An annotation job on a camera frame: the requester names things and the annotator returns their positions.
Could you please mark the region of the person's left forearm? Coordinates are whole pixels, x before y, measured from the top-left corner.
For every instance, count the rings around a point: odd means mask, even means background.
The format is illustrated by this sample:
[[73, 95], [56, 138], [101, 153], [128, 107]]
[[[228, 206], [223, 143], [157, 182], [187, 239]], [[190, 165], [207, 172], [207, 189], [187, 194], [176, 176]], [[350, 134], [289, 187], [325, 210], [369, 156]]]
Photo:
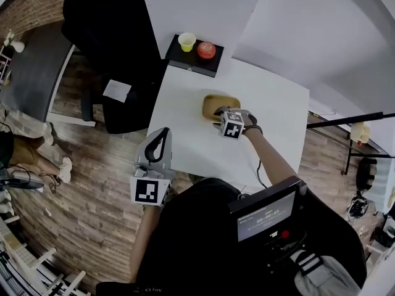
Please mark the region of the person's left forearm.
[[144, 209], [143, 218], [136, 233], [135, 242], [130, 255], [130, 282], [135, 283], [139, 267], [143, 260], [149, 240], [158, 225], [161, 208], [147, 206]]

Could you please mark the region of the black box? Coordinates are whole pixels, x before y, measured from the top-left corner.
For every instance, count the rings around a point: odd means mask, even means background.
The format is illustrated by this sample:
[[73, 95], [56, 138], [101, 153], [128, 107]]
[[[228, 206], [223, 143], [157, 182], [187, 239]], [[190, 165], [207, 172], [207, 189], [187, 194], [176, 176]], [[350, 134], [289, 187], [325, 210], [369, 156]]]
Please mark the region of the black box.
[[178, 34], [174, 34], [166, 52], [165, 58], [169, 60], [168, 64], [214, 78], [220, 65], [224, 47], [215, 44], [213, 58], [203, 59], [198, 54], [198, 46], [203, 43], [202, 40], [197, 39], [192, 50], [184, 52], [178, 42], [178, 37]]

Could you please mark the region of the white table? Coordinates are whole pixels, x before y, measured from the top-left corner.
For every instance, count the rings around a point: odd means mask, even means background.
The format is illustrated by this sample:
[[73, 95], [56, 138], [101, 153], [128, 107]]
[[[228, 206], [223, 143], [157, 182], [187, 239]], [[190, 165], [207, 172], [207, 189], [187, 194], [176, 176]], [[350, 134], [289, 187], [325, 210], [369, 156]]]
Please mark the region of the white table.
[[203, 100], [209, 94], [237, 98], [257, 118], [266, 140], [294, 170], [299, 169], [308, 89], [236, 59], [222, 63], [214, 78], [167, 67], [148, 130], [170, 128], [172, 169], [217, 177], [248, 194], [270, 186], [251, 143], [246, 138], [221, 137], [202, 116]]

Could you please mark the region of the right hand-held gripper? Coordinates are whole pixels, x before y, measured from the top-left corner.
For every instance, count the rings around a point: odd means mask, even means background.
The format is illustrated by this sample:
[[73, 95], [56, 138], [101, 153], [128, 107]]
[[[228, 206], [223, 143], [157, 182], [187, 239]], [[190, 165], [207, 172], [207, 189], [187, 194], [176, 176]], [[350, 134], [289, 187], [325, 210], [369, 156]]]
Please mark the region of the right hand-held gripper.
[[221, 106], [215, 110], [214, 115], [221, 115], [221, 123], [213, 122], [213, 126], [219, 129], [220, 135], [224, 138], [238, 140], [247, 125], [257, 124], [256, 117], [247, 110], [230, 109], [227, 106]]

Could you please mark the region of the black office chair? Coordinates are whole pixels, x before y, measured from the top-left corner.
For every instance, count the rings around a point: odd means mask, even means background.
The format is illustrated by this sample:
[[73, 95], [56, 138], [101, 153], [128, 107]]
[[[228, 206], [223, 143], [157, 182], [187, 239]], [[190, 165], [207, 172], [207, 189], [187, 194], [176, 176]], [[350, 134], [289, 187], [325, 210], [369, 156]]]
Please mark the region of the black office chair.
[[[148, 128], [167, 68], [161, 58], [145, 0], [64, 0], [63, 35], [102, 77], [92, 92], [110, 134]], [[103, 96], [109, 80], [129, 84], [124, 103]]]

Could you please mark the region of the black chest-mounted monitor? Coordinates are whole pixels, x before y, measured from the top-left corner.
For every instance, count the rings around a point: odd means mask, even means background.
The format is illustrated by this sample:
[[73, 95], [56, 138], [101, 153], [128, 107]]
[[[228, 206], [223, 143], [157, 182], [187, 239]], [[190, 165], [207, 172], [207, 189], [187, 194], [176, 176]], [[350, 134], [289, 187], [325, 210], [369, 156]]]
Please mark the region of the black chest-mounted monitor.
[[295, 216], [307, 184], [296, 176], [228, 204], [237, 242], [268, 237]]

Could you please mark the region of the person's right forearm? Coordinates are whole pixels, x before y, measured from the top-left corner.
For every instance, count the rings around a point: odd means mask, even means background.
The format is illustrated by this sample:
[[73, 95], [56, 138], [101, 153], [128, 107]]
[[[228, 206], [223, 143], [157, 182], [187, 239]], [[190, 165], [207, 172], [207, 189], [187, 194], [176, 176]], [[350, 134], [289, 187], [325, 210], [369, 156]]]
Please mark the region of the person's right forearm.
[[259, 132], [250, 130], [245, 135], [254, 147], [267, 177], [272, 185], [276, 185], [297, 173], [277, 150]]

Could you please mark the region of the grey bag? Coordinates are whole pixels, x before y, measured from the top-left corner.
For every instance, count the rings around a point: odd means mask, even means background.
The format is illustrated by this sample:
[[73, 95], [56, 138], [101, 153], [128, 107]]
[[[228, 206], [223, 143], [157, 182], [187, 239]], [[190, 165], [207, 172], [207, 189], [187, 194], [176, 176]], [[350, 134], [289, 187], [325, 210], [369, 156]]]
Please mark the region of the grey bag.
[[298, 250], [290, 259], [298, 268], [294, 284], [302, 296], [359, 296], [360, 287], [333, 257]]

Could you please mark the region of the red apple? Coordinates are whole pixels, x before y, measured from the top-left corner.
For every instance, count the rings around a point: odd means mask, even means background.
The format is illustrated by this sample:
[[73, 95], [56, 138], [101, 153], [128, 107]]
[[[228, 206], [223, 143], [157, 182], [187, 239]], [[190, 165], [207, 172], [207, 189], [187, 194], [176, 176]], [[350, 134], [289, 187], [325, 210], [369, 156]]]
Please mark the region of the red apple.
[[216, 47], [210, 42], [201, 42], [197, 47], [197, 54], [202, 59], [212, 59], [216, 54]]

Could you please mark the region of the grey device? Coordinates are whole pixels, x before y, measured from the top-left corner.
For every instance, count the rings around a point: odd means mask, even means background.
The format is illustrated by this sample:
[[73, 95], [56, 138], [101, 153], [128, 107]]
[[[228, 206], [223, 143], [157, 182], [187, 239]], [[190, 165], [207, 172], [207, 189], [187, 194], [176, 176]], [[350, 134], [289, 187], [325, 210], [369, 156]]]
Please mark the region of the grey device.
[[0, 186], [17, 189], [38, 190], [44, 186], [43, 180], [33, 172], [25, 170], [0, 170]]

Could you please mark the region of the dark desk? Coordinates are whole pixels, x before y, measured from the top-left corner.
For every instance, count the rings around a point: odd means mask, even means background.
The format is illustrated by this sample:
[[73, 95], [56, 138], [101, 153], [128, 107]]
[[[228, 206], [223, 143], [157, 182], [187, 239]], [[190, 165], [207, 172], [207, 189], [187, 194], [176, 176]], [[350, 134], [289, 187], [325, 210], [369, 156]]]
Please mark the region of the dark desk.
[[25, 48], [10, 63], [10, 83], [0, 91], [0, 102], [38, 121], [64, 122], [94, 127], [95, 121], [52, 113], [60, 81], [75, 46], [54, 22], [26, 31]]

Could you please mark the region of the cream plastic object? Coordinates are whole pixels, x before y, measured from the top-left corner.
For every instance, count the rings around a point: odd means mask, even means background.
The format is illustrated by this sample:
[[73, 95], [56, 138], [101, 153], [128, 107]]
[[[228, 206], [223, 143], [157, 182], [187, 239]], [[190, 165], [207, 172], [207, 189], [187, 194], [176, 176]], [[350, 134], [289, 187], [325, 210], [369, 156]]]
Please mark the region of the cream plastic object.
[[351, 125], [350, 139], [358, 145], [368, 143], [370, 138], [370, 127], [364, 122], [353, 123]]

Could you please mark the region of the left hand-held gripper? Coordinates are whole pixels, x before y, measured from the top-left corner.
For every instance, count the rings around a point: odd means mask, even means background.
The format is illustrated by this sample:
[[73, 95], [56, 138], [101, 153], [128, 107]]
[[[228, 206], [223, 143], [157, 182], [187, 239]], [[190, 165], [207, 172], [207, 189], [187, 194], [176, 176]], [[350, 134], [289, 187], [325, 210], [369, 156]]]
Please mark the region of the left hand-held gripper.
[[135, 163], [139, 164], [134, 166], [133, 176], [130, 177], [130, 194], [133, 203], [157, 207], [164, 205], [176, 175], [173, 170], [166, 170], [171, 167], [171, 159], [170, 128], [157, 129], [140, 143], [135, 157]]

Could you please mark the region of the yellow paper cup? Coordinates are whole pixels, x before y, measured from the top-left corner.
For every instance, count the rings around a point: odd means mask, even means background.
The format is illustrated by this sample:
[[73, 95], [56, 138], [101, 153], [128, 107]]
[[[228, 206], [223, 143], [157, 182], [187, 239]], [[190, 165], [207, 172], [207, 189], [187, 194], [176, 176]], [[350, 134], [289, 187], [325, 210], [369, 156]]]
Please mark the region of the yellow paper cup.
[[182, 33], [178, 36], [178, 43], [183, 52], [190, 52], [196, 43], [196, 36], [193, 33]]

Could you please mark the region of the white paper sheet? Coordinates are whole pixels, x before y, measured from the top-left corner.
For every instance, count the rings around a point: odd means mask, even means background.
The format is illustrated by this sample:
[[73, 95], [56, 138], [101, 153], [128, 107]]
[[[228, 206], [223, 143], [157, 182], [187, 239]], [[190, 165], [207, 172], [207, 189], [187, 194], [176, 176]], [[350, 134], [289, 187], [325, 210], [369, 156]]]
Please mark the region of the white paper sheet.
[[102, 95], [124, 103], [127, 99], [130, 89], [131, 86], [129, 84], [115, 80], [109, 80]]

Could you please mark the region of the white-clothed round table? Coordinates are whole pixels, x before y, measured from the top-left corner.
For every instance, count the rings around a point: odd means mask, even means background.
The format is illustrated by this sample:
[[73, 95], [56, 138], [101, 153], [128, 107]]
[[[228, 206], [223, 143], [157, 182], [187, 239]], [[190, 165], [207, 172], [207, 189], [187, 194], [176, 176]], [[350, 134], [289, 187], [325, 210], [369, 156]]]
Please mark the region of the white-clothed round table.
[[395, 188], [395, 158], [378, 158], [375, 179], [370, 192], [376, 209], [387, 213], [393, 204], [391, 196]]

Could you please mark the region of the white wooden rack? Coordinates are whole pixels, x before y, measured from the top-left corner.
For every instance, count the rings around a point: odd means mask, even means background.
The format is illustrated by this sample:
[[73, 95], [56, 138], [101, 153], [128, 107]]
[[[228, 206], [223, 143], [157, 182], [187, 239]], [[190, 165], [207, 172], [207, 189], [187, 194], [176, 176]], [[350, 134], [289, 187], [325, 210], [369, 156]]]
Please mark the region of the white wooden rack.
[[55, 275], [45, 267], [44, 262], [56, 253], [55, 248], [38, 258], [28, 251], [27, 244], [21, 243], [9, 228], [9, 223], [18, 219], [17, 216], [7, 220], [0, 218], [0, 253], [6, 257], [17, 278], [22, 280], [22, 286], [34, 296], [91, 296], [90, 292], [78, 288], [86, 275], [85, 271], [67, 282], [64, 274]]

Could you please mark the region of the white vase with flowers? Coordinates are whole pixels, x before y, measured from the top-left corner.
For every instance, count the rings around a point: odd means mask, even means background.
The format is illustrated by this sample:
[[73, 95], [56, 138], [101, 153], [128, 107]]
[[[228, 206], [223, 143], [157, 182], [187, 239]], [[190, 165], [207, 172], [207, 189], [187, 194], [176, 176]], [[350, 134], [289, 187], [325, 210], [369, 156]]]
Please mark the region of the white vase with flowers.
[[9, 32], [4, 40], [4, 45], [5, 46], [12, 46], [14, 48], [14, 50], [18, 53], [22, 53], [23, 50], [25, 49], [24, 43], [15, 40], [15, 34], [12, 32], [12, 30], [9, 30]]

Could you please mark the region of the tan shallow bowl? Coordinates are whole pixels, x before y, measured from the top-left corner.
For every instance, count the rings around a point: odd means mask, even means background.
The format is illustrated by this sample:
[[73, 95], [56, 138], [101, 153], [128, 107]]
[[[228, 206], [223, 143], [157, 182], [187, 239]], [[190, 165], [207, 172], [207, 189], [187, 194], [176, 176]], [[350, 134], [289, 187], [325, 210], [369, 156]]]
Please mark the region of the tan shallow bowl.
[[220, 122], [221, 116], [215, 115], [214, 112], [223, 106], [240, 109], [241, 103], [235, 97], [209, 94], [203, 100], [202, 116], [207, 120]]

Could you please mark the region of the black bag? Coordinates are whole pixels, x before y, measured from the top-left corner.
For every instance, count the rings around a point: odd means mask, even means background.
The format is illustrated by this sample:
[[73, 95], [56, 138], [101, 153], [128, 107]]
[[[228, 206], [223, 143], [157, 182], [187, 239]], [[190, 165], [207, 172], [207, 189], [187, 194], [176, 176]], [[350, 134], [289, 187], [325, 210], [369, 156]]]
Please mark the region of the black bag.
[[375, 158], [364, 157], [360, 162], [356, 174], [356, 187], [358, 191], [368, 191], [373, 184], [375, 174], [373, 167], [377, 164]]

